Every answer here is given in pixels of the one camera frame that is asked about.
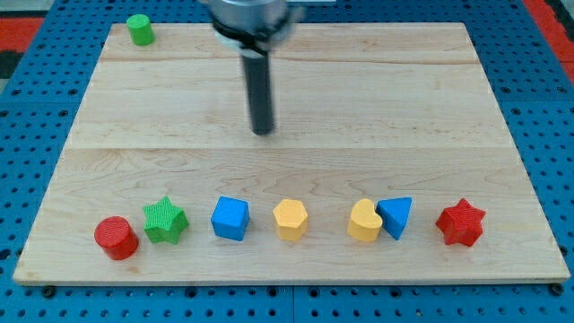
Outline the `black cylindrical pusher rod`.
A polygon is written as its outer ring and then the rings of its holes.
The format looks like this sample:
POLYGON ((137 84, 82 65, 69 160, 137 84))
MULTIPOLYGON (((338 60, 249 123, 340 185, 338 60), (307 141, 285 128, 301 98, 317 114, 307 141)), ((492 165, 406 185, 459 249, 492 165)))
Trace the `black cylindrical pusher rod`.
POLYGON ((274 131, 274 108, 269 57, 243 57, 251 130, 255 135, 274 131))

